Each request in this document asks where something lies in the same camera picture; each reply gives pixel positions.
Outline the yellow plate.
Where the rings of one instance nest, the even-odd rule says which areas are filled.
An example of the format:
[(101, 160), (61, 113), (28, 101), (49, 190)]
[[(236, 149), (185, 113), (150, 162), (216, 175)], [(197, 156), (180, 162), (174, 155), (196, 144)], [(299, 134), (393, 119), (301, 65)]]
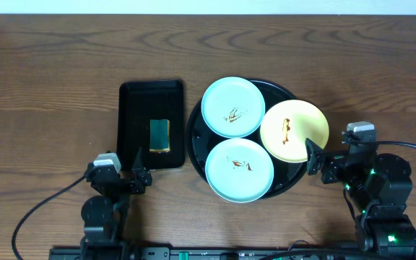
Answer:
[(306, 140), (320, 148), (329, 140), (326, 116), (312, 103), (286, 100), (273, 105), (265, 114), (260, 127), (261, 142), (278, 160), (302, 163), (308, 159)]

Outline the green and yellow sponge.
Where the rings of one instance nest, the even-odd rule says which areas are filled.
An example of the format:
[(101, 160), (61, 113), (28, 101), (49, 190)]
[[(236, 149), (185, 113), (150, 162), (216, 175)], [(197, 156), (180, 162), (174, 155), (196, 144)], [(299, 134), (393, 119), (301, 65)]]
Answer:
[(170, 151), (170, 121), (152, 119), (150, 121), (149, 151), (166, 153)]

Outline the light blue plate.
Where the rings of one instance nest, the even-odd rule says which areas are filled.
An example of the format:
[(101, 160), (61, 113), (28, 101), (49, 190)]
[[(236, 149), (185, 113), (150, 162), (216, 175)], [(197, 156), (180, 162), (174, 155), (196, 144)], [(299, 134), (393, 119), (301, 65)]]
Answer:
[(259, 128), (266, 104), (259, 88), (241, 77), (224, 77), (211, 83), (201, 99), (205, 124), (225, 138), (241, 138)]
[(248, 203), (271, 188), (274, 166), (267, 151), (248, 139), (227, 139), (209, 152), (205, 175), (211, 189), (223, 199)]

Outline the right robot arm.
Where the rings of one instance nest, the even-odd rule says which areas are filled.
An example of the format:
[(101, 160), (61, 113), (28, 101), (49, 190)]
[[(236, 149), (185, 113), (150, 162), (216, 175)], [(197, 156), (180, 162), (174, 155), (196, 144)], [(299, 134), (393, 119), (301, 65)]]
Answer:
[(376, 131), (347, 130), (348, 149), (326, 152), (306, 139), (307, 171), (325, 184), (341, 182), (345, 198), (360, 214), (353, 217), (361, 251), (416, 259), (416, 229), (404, 213), (413, 184), (410, 164), (398, 155), (377, 152)]

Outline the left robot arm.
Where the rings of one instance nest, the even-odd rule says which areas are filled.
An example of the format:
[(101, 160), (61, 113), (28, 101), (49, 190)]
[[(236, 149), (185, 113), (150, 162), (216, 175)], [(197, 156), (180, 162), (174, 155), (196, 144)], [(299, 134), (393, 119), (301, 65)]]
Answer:
[(87, 165), (84, 177), (99, 194), (82, 206), (84, 237), (80, 243), (80, 259), (134, 260), (141, 258), (140, 249), (124, 237), (130, 196), (143, 194), (152, 184), (152, 176), (144, 167), (139, 150), (129, 177), (121, 177), (118, 155), (107, 152)]

